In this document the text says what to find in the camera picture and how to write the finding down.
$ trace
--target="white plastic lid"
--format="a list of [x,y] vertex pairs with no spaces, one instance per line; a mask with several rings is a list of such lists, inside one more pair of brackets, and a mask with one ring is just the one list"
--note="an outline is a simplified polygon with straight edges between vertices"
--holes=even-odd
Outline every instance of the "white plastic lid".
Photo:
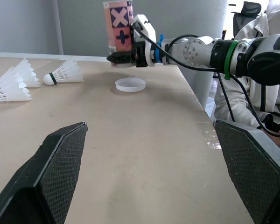
[[123,92],[139,92],[145,89],[146,82],[140,78],[122,78],[117,80],[115,85]]

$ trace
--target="table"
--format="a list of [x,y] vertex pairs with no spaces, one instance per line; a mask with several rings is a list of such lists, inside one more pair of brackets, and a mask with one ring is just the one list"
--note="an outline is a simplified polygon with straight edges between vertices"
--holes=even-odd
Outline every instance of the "table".
[[[0,74],[21,59],[0,58]],[[29,60],[40,80],[62,61]],[[0,192],[45,137],[88,123],[66,223],[252,224],[227,172],[209,118],[176,66],[111,68],[78,62],[84,83],[31,89],[0,104]],[[114,82],[140,77],[138,93]]]

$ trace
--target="shuttlecock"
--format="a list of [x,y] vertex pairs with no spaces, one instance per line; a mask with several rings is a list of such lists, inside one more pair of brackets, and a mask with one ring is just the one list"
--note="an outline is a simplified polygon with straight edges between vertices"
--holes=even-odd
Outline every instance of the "shuttlecock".
[[28,60],[25,58],[17,66],[15,66],[13,72],[15,76],[21,77],[23,82],[27,85],[28,88],[39,88],[40,83],[36,77],[35,72]]
[[0,102],[31,100],[31,95],[29,90],[26,89],[26,84],[23,83],[23,78],[15,76],[13,69],[9,69],[0,77]]
[[54,72],[43,77],[46,85],[56,85],[57,83],[83,82],[81,70],[76,61],[66,61]]

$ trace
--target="gray pillar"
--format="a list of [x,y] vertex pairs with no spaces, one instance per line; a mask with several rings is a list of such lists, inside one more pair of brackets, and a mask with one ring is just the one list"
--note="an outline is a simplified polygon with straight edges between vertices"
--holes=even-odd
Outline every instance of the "gray pillar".
[[[65,55],[107,56],[104,0],[58,0]],[[183,34],[221,37],[227,0],[134,0],[133,12],[145,14],[165,38]],[[212,74],[181,69],[205,107]]]

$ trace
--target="printed x symbol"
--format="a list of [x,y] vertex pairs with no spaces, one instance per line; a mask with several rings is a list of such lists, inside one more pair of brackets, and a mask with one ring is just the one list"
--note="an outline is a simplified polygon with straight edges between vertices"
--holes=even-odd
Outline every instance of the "printed x symbol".
[[129,38],[129,35],[125,35],[124,32],[121,30],[119,36],[116,36],[117,40],[120,40],[122,44],[125,44],[126,39]]
[[115,17],[113,26],[117,27],[120,23],[122,23],[124,26],[127,26],[129,22],[124,18],[126,13],[127,10],[125,8],[123,8],[120,13],[118,13],[115,9],[112,9],[111,14]]

